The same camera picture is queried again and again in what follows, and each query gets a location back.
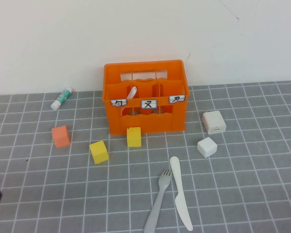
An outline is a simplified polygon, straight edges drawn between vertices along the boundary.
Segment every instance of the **yellow foam cube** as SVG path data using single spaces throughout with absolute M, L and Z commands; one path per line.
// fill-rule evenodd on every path
M 109 160 L 108 151 L 103 141 L 89 145 L 95 164 Z
M 140 147 L 141 146 L 141 128 L 132 127 L 127 129 L 127 146 Z

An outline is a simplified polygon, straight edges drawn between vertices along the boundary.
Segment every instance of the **fork handle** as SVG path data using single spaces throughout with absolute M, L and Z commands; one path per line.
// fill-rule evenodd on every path
M 147 221 L 145 223 L 144 233 L 154 233 L 157 220 L 159 219 L 160 209 L 162 205 L 162 200 L 164 196 L 165 190 L 160 189 L 157 198 L 155 200 L 155 203 L 152 207 L 152 210 L 150 212 L 149 217 L 147 218 Z

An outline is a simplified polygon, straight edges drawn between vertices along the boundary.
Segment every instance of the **glue stick cap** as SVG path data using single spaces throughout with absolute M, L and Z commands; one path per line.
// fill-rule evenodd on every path
M 57 110 L 60 105 L 62 105 L 58 100 L 55 100 L 51 105 L 50 107 L 53 109 L 53 110 Z

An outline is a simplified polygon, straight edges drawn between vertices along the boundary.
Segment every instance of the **white cube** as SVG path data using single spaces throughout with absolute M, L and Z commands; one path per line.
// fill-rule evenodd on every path
M 205 157 L 209 157 L 217 152 L 218 145 L 210 138 L 207 137 L 197 143 L 198 151 Z
M 208 134 L 225 132 L 226 124 L 220 111 L 206 112 L 202 118 Z

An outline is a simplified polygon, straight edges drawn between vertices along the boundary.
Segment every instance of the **orange foam cube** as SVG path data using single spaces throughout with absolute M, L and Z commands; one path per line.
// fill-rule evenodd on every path
M 67 126 L 65 125 L 53 128 L 52 137 L 56 147 L 65 147 L 70 145 L 70 136 Z

